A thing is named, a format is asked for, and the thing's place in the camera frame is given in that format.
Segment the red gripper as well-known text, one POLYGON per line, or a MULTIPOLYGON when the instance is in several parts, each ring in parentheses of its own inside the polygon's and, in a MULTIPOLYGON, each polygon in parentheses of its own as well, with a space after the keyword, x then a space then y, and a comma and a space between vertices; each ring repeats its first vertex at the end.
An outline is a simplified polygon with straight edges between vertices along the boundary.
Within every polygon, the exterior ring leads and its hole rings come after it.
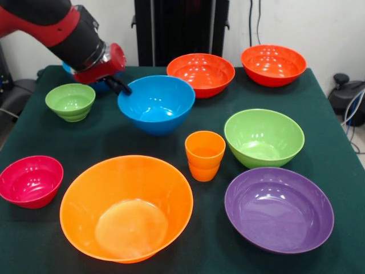
POLYGON ((125 95, 131 95, 131 88, 121 78, 114 76, 124 71, 125 65, 126 58, 122 48, 116 43, 106 44, 99 60, 84 71, 74 71, 73 77, 82 84, 94 83, 105 78, 105 84, 116 95, 121 92, 125 95))

